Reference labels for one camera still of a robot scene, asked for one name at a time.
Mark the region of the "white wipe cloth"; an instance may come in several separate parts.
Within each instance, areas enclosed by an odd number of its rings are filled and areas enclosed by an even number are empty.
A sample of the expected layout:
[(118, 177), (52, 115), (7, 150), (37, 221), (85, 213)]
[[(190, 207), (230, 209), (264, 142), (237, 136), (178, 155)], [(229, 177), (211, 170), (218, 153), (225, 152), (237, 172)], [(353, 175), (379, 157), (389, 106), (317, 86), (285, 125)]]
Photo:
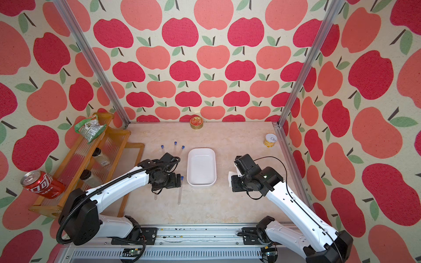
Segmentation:
[(237, 178), (238, 177), (238, 174), (236, 173), (236, 172), (232, 172), (232, 171), (230, 171), (229, 172), (229, 174), (228, 174), (228, 182), (229, 182), (229, 187), (232, 187), (232, 177), (235, 177), (235, 178)]

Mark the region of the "white rectangular tray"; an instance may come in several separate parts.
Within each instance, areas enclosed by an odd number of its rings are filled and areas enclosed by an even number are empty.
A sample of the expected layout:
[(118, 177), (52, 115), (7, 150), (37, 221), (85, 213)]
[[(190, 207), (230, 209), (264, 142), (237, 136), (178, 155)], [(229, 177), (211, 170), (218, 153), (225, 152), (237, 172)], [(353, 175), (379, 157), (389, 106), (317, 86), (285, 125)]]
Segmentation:
[(217, 181), (216, 154), (210, 148), (192, 149), (187, 160), (187, 182), (193, 187), (211, 187)]

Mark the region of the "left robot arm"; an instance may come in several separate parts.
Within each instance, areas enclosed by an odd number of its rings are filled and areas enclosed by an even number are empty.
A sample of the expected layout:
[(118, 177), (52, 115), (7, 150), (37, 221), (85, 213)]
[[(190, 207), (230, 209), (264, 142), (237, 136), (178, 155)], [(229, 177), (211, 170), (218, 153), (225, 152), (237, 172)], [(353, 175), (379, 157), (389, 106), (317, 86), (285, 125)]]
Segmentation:
[(83, 245), (94, 238), (110, 238), (115, 244), (145, 244), (139, 223), (130, 216), (110, 217), (103, 211), (132, 191), (151, 185), (153, 194), (179, 188), (175, 173), (180, 157), (165, 153), (160, 159), (143, 160), (127, 173), (86, 191), (73, 190), (58, 218), (56, 241)]

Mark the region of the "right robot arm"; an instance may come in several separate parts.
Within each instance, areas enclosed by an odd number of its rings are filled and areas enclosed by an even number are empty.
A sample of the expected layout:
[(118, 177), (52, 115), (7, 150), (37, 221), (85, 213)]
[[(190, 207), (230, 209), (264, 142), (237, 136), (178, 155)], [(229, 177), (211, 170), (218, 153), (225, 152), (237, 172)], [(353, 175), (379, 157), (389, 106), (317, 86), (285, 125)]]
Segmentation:
[(267, 216), (254, 232), (239, 232), (238, 236), (258, 241), (267, 247), (276, 243), (300, 255), (308, 263), (345, 263), (351, 254), (353, 238), (337, 231), (316, 215), (288, 186), (287, 176), (274, 168), (261, 169), (248, 154), (237, 156), (237, 173), (231, 176), (233, 192), (259, 192), (277, 205), (296, 225), (297, 231)]

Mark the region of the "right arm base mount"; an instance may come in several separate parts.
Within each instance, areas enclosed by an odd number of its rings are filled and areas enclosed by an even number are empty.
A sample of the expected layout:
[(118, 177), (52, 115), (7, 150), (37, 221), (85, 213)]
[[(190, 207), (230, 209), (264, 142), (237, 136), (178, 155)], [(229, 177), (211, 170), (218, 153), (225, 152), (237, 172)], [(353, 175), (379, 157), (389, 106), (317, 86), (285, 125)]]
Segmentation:
[(265, 247), (281, 245), (269, 240), (265, 231), (257, 227), (243, 227), (236, 235), (242, 238), (244, 245), (263, 245)]

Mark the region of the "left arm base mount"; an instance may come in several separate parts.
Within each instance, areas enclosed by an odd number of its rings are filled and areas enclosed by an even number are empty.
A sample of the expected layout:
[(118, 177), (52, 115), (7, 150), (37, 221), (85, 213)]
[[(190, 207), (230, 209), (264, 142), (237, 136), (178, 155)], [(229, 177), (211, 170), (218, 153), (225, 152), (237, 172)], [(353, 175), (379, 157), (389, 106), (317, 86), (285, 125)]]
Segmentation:
[(156, 227), (135, 227), (127, 237), (118, 238), (113, 237), (112, 245), (126, 245), (126, 244), (146, 244), (154, 245), (157, 236)]

